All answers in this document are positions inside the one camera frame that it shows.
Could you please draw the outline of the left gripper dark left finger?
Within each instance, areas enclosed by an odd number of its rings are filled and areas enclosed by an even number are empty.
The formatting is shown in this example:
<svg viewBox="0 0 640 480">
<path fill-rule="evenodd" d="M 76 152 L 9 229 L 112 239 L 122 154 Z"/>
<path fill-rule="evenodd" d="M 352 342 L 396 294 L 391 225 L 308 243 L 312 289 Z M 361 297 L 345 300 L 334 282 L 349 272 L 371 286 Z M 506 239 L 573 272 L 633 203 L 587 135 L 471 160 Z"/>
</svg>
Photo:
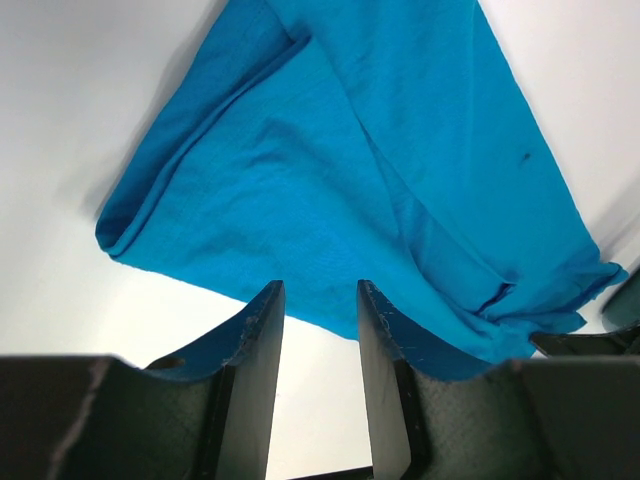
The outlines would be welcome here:
<svg viewBox="0 0 640 480">
<path fill-rule="evenodd" d="M 5 479 L 262 479 L 285 289 L 137 368 L 101 356 L 1 360 Z"/>
</svg>

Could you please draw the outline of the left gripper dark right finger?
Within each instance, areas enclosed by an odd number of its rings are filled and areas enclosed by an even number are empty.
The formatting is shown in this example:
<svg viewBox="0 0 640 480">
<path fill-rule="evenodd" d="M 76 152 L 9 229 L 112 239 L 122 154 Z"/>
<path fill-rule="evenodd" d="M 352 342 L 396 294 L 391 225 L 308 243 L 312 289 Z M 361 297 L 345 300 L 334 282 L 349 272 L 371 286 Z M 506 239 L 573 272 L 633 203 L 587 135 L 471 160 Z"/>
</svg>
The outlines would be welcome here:
<svg viewBox="0 0 640 480">
<path fill-rule="evenodd" d="M 635 479 L 639 355 L 498 366 L 442 341 L 371 282 L 357 287 L 377 479 Z"/>
</svg>

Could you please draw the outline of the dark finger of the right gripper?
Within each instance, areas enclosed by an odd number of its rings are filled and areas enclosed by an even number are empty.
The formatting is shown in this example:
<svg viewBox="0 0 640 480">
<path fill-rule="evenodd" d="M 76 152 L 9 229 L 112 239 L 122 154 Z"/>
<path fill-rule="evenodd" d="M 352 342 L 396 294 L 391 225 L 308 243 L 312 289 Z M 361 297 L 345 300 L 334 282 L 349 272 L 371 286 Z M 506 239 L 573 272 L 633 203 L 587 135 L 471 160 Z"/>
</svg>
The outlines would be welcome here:
<svg viewBox="0 0 640 480">
<path fill-rule="evenodd" d="M 639 325 L 601 334 L 535 333 L 530 342 L 546 356 L 638 356 Z"/>
</svg>

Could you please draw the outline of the blue t shirt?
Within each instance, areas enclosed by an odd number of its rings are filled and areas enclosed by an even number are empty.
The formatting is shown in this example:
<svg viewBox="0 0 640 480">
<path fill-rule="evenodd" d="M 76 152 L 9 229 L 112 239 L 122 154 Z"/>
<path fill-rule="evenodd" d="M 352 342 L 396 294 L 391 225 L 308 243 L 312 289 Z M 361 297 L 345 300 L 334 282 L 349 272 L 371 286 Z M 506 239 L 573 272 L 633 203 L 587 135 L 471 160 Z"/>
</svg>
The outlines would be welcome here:
<svg viewBox="0 0 640 480">
<path fill-rule="evenodd" d="M 373 282 L 498 363 L 570 333 L 602 259 L 476 1 L 230 1 L 96 224 L 113 260 L 357 335 Z"/>
</svg>

